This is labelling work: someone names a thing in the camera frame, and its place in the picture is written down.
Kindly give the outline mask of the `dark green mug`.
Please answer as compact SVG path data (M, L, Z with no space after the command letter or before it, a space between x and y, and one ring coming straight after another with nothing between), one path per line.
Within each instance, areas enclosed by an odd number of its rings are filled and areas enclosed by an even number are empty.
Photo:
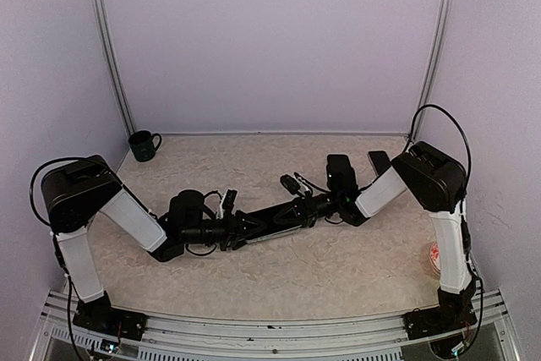
M151 161L156 156L161 143L162 136L159 133L151 133L149 130L137 131L128 138L130 150L138 162Z

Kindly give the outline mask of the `blue smartphone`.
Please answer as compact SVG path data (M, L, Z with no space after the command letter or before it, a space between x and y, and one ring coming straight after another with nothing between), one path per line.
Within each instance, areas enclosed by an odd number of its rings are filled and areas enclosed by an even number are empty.
M368 158L377 176L382 175L391 167L390 157L384 150L370 150Z

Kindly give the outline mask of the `black phone case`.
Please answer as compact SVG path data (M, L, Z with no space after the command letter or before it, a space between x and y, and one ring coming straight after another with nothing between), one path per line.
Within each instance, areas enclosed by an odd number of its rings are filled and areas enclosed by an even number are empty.
M327 164L350 166L351 162L349 160L349 157L345 154L329 154L327 156Z

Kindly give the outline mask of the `red white patterned bowl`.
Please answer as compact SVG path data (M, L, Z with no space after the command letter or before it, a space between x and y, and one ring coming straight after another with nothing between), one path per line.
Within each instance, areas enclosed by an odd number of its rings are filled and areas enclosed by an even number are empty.
M429 268L434 275L440 276L440 252L436 241L429 245L428 249Z

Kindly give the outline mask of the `front aluminium rail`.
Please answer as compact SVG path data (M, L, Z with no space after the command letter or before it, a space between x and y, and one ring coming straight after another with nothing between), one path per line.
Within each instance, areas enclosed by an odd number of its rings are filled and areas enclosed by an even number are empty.
M46 298L30 360L52 356L64 343L64 359L94 352L111 360L406 360L432 359L433 337L411 340L398 312L328 320L220 320L151 313L141 340L122 339L79 327L68 327L62 293Z

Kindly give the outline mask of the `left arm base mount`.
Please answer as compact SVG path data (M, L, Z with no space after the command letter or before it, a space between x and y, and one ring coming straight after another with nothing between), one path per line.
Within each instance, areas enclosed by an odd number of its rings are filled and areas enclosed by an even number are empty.
M144 313L115 308L106 291L99 298L78 302L72 323L88 331L140 342L148 316Z

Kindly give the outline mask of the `aluminium frame post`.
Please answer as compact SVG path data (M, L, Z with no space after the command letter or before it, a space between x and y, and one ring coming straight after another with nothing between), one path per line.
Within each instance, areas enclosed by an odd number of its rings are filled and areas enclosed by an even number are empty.
M91 0L94 9L94 15L96 17L96 24L98 30L98 36L101 42L102 51L104 54L107 71L112 82L113 95L115 97L117 107L119 109L123 126L127 136L130 136L135 132L136 126L134 123L133 115L131 113L128 98L123 88L123 82L119 67L117 64L117 58L112 41L112 35L110 32L107 8L105 0Z
M415 112L416 118L413 119L409 135L412 139L416 139L424 122L424 110L422 107L430 103L431 96L434 90L434 83L440 63L440 58L445 45L445 35L447 24L451 14L453 0L440 0L438 9L436 26L434 30L434 38L429 53L428 66L424 74L424 80L421 89L421 95L418 100L418 107Z

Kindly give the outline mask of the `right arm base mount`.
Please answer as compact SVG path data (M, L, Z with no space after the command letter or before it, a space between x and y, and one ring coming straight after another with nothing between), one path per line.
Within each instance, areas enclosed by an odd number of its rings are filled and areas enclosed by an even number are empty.
M477 316L472 305L475 292L475 281L470 281L459 293L448 293L439 288L437 306L415 309L402 316L408 339L435 336L475 325Z

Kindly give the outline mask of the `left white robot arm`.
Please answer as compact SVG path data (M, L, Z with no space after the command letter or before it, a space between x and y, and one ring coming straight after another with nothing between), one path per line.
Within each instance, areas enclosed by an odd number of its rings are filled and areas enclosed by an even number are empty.
M167 263L195 245L232 251L259 239L278 237L310 224L302 196L262 211L234 208L236 191L228 190L215 209L209 194L185 189L172 197L165 214L157 216L134 194L99 155L62 157L42 164L30 180L30 206L40 191L46 214L36 218L49 227L60 266L85 317L100 331L118 323L116 309L105 301L107 291L98 275L89 232L104 217L128 235L154 260Z

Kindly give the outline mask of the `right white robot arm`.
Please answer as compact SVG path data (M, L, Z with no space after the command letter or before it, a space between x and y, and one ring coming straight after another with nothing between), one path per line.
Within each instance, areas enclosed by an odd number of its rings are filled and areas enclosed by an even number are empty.
M472 167L423 141L408 140L402 152L378 159L376 179L359 187L348 156L327 157L327 187L320 194L301 194L299 187L314 185L296 174L281 178L282 186L295 200L250 213L262 228L251 241L261 241L312 227L322 217L339 215L358 227L382 211L394 199L410 192L429 213L440 253L440 295L448 295L435 307L433 324L442 331L452 329L466 314L457 297L476 287L469 261L471 238L466 221L466 195Z

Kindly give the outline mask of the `left aluminium frame post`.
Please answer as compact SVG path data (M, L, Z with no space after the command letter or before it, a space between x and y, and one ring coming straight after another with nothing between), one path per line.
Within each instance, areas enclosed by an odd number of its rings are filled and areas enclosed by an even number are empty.
M91 0L94 9L94 15L96 17L96 24L98 30L98 36L101 42L102 51L104 54L107 71L112 82L113 95L115 97L117 107L119 109L123 126L127 136L130 136L135 132L136 126L134 123L133 115L131 113L128 98L123 88L123 82L119 67L117 64L117 58L112 41L112 35L110 32L107 8L105 0Z

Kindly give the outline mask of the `right aluminium frame post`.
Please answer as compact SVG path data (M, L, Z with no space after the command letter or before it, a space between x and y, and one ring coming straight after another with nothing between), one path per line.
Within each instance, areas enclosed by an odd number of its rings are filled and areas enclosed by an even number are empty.
M418 100L418 107L415 112L416 118L413 119L409 135L412 139L416 139L424 122L424 110L422 107L430 103L431 96L434 90L434 83L440 63L440 58L445 45L445 35L447 24L451 14L453 0L440 0L438 9L436 26L434 30L434 38L429 53L428 66L424 74L424 80L421 89L421 95Z

